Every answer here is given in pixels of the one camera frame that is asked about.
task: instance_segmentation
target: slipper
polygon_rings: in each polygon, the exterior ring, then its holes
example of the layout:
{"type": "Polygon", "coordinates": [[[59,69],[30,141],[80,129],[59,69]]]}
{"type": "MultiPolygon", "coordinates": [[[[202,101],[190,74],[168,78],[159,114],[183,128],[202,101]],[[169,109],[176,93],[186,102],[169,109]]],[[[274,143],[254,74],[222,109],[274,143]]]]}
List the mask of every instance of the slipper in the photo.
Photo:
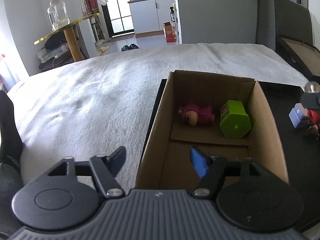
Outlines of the slipper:
{"type": "Polygon", "coordinates": [[[106,46],[106,47],[101,47],[100,49],[99,49],[99,52],[105,52],[106,50],[108,50],[108,49],[110,49],[110,47],[109,46],[106,46]]]}
{"type": "Polygon", "coordinates": [[[138,48],[139,48],[139,47],[138,47],[136,44],[134,44],[134,43],[130,45],[130,49],[138,49],[138,48]]]}
{"type": "Polygon", "coordinates": [[[130,50],[128,45],[124,45],[121,49],[121,51],[126,51],[126,50],[130,50]]]}

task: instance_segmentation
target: pink stuffed bear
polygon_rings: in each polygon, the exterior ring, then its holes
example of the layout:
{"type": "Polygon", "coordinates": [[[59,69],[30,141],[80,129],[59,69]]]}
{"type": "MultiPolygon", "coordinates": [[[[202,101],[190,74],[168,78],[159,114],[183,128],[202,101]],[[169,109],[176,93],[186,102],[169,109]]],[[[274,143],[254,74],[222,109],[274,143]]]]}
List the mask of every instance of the pink stuffed bear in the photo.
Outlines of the pink stuffed bear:
{"type": "Polygon", "coordinates": [[[211,106],[200,108],[199,106],[189,104],[185,107],[179,107],[178,112],[182,120],[186,120],[192,126],[196,124],[207,124],[214,120],[211,106]]]}

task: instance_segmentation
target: green container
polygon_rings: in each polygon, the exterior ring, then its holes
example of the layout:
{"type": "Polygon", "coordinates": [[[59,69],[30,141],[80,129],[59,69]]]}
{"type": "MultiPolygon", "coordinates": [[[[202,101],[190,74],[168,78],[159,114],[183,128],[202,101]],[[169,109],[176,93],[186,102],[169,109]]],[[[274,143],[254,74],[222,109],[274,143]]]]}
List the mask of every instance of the green container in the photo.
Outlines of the green container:
{"type": "Polygon", "coordinates": [[[251,130],[249,116],[241,101],[228,100],[221,108],[220,114],[220,128],[225,137],[241,139],[251,130]]]}

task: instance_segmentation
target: table top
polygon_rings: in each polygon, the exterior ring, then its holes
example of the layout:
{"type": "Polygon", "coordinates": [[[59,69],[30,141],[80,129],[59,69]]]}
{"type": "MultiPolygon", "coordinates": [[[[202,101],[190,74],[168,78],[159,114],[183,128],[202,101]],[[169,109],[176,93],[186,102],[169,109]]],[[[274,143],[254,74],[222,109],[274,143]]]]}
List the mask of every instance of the table top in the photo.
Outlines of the table top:
{"type": "MultiPolygon", "coordinates": [[[[303,138],[300,129],[294,129],[289,112],[300,101],[300,87],[259,82],[276,121],[287,164],[289,182],[304,201],[304,211],[296,229],[304,232],[320,222],[320,142],[303,138]]],[[[150,118],[142,155],[164,91],[166,79],[161,81],[150,118]]]]}
{"type": "Polygon", "coordinates": [[[58,33],[58,32],[64,31],[64,30],[66,30],[67,28],[70,28],[70,27],[72,27],[73,25],[78,24],[79,22],[82,22],[82,21],[84,21],[84,20],[87,20],[87,19],[96,17],[96,16],[98,16],[99,14],[100,14],[100,13],[95,13],[95,14],[92,14],[92,15],[89,15],[89,16],[86,16],[86,17],[83,17],[83,18],[81,18],[81,19],[75,20],[75,21],[69,23],[68,25],[59,28],[58,30],[55,30],[55,31],[53,31],[53,32],[51,32],[51,33],[43,36],[43,37],[40,38],[39,40],[36,40],[36,41],[34,42],[34,45],[38,44],[38,43],[41,42],[41,41],[44,41],[45,39],[51,37],[52,35],[54,35],[54,34],[56,34],[56,33],[58,33]]]}

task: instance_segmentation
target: bed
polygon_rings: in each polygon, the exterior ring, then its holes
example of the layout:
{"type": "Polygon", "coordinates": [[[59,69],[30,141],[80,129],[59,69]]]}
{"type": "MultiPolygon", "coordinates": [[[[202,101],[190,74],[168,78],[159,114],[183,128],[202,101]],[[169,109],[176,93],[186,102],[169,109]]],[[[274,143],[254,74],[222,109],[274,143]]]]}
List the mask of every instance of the bed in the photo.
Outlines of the bed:
{"type": "Polygon", "coordinates": [[[302,87],[307,82],[275,52],[255,44],[136,49],[31,76],[8,93],[24,144],[20,159],[23,183],[65,156],[83,161],[108,155],[123,145],[127,161],[116,179],[128,191],[134,186],[159,84],[175,69],[302,87]]]}

